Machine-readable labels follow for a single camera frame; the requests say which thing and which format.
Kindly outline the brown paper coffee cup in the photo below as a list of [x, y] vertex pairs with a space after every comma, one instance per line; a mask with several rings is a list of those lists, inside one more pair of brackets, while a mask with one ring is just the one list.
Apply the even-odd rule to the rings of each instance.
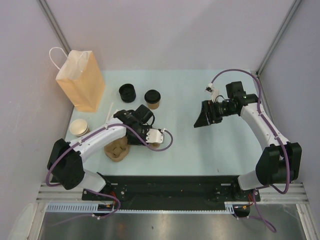
[[160, 106], [160, 101], [158, 100], [157, 102], [153, 101], [153, 102], [149, 102], [147, 101], [147, 107], [151, 110], [156, 110], [159, 106]]

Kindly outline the black plastic cup lid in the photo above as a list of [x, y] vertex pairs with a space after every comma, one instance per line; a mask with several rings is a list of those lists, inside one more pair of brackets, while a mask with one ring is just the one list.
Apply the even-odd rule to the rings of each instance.
[[146, 102], [157, 102], [161, 100], [161, 94], [155, 90], [155, 89], [150, 89], [148, 90], [145, 95], [144, 95], [144, 100]]

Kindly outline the brown paper bag white handles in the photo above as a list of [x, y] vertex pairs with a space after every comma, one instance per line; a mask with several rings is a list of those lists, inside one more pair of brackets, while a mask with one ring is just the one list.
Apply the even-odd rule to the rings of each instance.
[[61, 67], [50, 58], [58, 69], [56, 82], [77, 111], [97, 112], [106, 84], [94, 52], [71, 50], [68, 54], [62, 53], [66, 60]]

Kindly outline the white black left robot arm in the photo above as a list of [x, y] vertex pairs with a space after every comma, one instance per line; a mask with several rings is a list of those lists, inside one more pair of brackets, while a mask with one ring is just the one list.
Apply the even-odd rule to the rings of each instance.
[[155, 119], [152, 111], [145, 105], [136, 110], [119, 110], [108, 123], [73, 141], [57, 140], [52, 148], [47, 164], [46, 184], [49, 187], [62, 185], [64, 189], [75, 187], [93, 191], [100, 200], [110, 196], [111, 188], [99, 173], [85, 170], [83, 163], [97, 150], [124, 138], [130, 146], [147, 143], [147, 133]]

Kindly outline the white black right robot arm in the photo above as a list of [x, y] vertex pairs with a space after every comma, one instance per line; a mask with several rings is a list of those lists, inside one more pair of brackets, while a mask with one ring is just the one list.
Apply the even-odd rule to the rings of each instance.
[[240, 81], [226, 85], [227, 99], [221, 102], [218, 101], [220, 92], [212, 83], [205, 91], [211, 99], [202, 101], [194, 128], [218, 124], [224, 117], [238, 115], [248, 124], [262, 149], [255, 169], [238, 176], [237, 184], [230, 188], [235, 200], [242, 201], [249, 190], [281, 183], [289, 185], [298, 178], [302, 147], [280, 133], [266, 115], [256, 94], [247, 94]]

